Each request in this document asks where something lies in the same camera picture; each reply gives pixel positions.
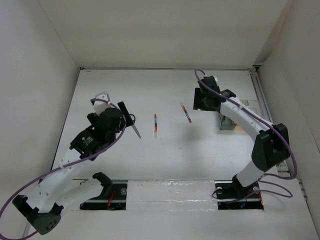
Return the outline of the black handled scissors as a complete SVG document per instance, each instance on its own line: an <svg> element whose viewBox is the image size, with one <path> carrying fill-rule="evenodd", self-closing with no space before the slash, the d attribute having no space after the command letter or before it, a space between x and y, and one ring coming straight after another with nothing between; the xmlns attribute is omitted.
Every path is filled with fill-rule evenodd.
<svg viewBox="0 0 320 240"><path fill-rule="evenodd" d="M138 131L136 125L135 125L135 122L136 122L136 117L135 117L135 115L132 114L132 113L130 113L129 116L130 116L130 118L131 118L131 120L132 120L132 125L131 125L132 129L133 129L134 132L137 134L137 136L141 139L141 135L140 135L140 133L139 133L139 131Z"/></svg>

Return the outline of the red pen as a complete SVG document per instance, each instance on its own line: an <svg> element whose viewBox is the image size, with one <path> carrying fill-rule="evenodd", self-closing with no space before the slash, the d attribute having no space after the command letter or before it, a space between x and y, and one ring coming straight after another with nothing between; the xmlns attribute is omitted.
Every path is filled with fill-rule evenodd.
<svg viewBox="0 0 320 240"><path fill-rule="evenodd" d="M189 113L188 113L188 111L187 111L184 103L183 103L183 102L180 102L180 106L181 106L182 110L184 111L185 116L186 116L186 118L188 119L188 122L189 122L189 123L192 123L192 120L191 120L191 118L190 118L190 116L189 116Z"/></svg>

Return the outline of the orange pen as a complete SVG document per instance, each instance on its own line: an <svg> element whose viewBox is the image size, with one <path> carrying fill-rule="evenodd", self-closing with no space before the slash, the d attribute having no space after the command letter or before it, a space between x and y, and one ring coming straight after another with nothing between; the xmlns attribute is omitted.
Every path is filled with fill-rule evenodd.
<svg viewBox="0 0 320 240"><path fill-rule="evenodd" d="M157 119L157 114L154 114L154 137L158 137L158 119Z"/></svg>

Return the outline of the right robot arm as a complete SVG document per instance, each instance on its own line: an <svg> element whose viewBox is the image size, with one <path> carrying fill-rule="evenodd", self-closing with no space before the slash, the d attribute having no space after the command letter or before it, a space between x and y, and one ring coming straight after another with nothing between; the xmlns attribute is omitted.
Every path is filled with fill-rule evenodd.
<svg viewBox="0 0 320 240"><path fill-rule="evenodd" d="M277 164L293 156L288 129L282 123L273 124L244 105L229 89L220 90L215 76L198 78L194 109L217 112L238 124L254 142L250 162L235 174L228 187L234 198L242 199L254 184Z"/></svg>

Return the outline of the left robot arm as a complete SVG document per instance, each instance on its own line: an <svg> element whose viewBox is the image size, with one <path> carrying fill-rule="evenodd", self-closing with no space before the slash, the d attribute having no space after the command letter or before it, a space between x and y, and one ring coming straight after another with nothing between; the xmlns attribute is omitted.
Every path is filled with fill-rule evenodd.
<svg viewBox="0 0 320 240"><path fill-rule="evenodd" d="M52 231L72 205L95 197L104 199L112 192L113 181L103 172L97 172L78 187L66 190L79 172L91 167L94 160L135 123L135 116L129 113L122 101L113 105L94 98L91 103L95 111L87 115L90 126L71 141L58 167L40 177L37 187L29 194L17 194L12 200L40 235Z"/></svg>

